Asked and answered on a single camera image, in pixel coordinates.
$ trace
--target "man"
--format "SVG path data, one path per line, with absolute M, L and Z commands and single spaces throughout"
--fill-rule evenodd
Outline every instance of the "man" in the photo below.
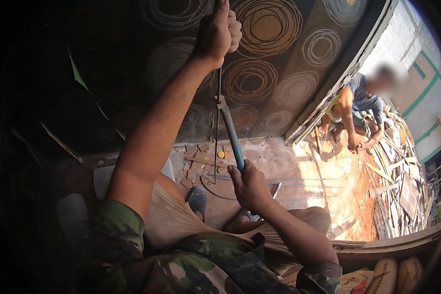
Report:
M 286 211 L 251 161 L 245 160 L 243 176 L 234 166 L 228 170 L 238 202 L 265 221 L 241 215 L 230 232 L 204 224 L 203 189 L 185 203 L 176 183 L 160 173 L 196 89 L 241 36 L 229 0 L 217 0 L 192 56 L 125 142 L 83 244 L 76 273 L 81 293 L 341 292 L 342 268 L 324 235 L 330 216 L 322 208 Z M 304 266 L 296 287 L 276 275 L 288 262 Z
M 341 132 L 345 129 L 348 132 L 348 149 L 353 154 L 379 142 L 384 136 L 384 114 L 382 99 L 375 94 L 389 91 L 395 86 L 396 80 L 394 68 L 384 64 L 377 68 L 371 78 L 357 73 L 329 105 L 318 128 L 319 135 L 327 137 L 332 120 L 336 123 L 336 129 L 332 131 L 335 142 L 340 141 Z M 372 110 L 375 122 L 361 114 L 368 110 Z

